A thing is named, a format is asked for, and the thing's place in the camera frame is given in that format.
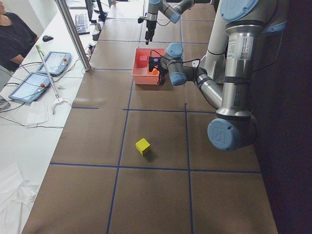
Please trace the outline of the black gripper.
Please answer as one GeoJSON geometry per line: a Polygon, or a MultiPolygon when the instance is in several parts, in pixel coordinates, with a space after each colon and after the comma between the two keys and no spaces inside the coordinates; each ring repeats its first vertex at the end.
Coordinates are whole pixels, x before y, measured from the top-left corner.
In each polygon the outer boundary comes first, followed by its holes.
{"type": "Polygon", "coordinates": [[[145,44],[148,45],[149,42],[153,40],[156,29],[156,15],[146,15],[138,18],[138,23],[143,23],[146,21],[147,31],[145,33],[145,44]]]}
{"type": "Polygon", "coordinates": [[[159,71],[159,75],[158,75],[158,85],[163,85],[166,81],[166,74],[168,73],[168,70],[161,64],[162,62],[162,57],[157,57],[158,58],[158,62],[154,62],[153,61],[152,56],[149,57],[148,60],[148,71],[151,72],[153,69],[157,69],[159,71]]]}

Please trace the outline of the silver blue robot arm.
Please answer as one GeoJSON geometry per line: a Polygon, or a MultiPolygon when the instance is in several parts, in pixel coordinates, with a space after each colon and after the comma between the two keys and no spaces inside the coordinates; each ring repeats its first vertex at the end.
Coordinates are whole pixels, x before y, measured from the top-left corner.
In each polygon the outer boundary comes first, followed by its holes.
{"type": "Polygon", "coordinates": [[[181,15],[188,9],[191,9],[195,4],[210,3],[214,6],[215,11],[218,8],[218,0],[170,0],[169,2],[177,3],[176,6],[172,7],[166,0],[149,0],[147,12],[143,16],[138,18],[138,23],[146,21],[146,32],[145,32],[145,44],[153,41],[155,34],[158,13],[161,12],[168,20],[172,23],[177,23],[181,15]]]}
{"type": "Polygon", "coordinates": [[[164,55],[150,55],[149,70],[168,76],[172,85],[193,82],[216,108],[207,128],[217,149],[234,151],[251,145],[256,127],[249,107],[254,62],[260,60],[264,37],[284,31],[290,8],[288,0],[215,0],[216,16],[204,67],[188,66],[183,47],[171,43],[164,55]]]}

